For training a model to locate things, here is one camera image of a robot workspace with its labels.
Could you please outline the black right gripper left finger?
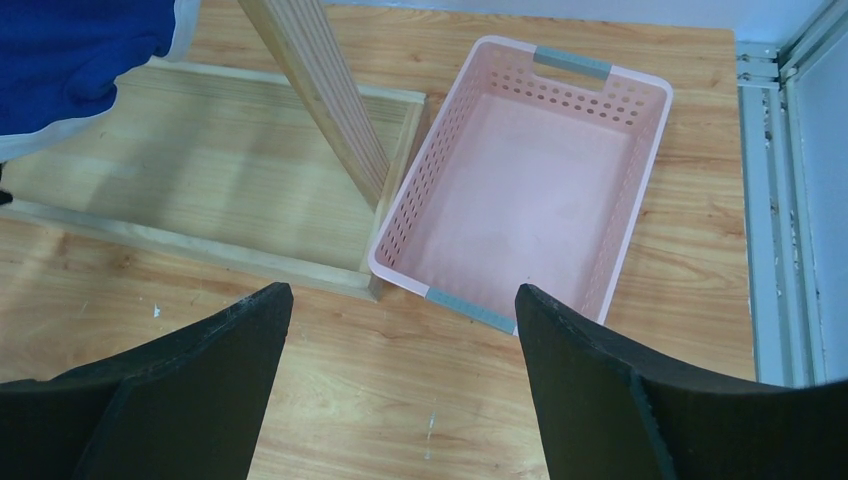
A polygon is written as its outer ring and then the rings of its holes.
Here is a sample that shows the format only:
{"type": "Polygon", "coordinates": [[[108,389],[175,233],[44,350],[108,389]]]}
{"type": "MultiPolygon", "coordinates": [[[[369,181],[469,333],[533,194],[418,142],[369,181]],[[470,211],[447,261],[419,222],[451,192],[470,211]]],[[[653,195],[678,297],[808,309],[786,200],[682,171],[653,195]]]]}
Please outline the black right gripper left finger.
{"type": "Polygon", "coordinates": [[[5,479],[244,479],[293,309],[275,282],[52,379],[1,386],[5,479]]]}

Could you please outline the black underwear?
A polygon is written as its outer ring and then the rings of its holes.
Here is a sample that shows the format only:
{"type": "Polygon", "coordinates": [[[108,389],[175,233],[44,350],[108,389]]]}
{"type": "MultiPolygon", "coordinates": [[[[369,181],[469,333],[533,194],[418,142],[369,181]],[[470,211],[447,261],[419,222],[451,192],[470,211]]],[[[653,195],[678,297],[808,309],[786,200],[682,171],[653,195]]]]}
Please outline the black underwear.
{"type": "Polygon", "coordinates": [[[12,203],[14,200],[14,196],[3,187],[0,188],[0,205],[7,205],[12,203]]]}

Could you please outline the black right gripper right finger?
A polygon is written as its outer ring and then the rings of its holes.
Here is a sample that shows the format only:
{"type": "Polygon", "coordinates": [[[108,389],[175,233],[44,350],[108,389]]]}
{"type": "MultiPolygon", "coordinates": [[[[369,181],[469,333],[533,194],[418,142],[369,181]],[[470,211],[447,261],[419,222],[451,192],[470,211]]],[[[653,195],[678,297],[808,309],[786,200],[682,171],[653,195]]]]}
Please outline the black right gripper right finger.
{"type": "Polygon", "coordinates": [[[553,479],[843,479],[847,384],[788,388],[665,355],[531,284],[515,298],[553,479]]]}

